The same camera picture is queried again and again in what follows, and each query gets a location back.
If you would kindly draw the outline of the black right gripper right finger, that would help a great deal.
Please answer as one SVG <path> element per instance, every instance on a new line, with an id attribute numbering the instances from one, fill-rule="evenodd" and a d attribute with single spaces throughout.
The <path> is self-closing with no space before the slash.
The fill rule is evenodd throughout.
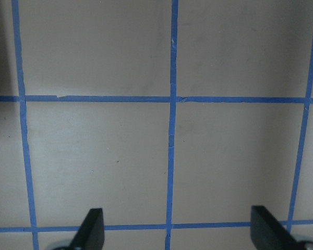
<path id="1" fill-rule="evenodd" d="M 258 250 L 306 249 L 264 206 L 251 207 L 250 238 Z"/>

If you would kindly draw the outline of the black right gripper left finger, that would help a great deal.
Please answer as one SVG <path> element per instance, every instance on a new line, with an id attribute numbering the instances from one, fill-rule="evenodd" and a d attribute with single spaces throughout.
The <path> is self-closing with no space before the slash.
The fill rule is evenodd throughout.
<path id="1" fill-rule="evenodd" d="M 68 249 L 101 250 L 105 242 L 102 208 L 92 208 L 87 213 Z"/>

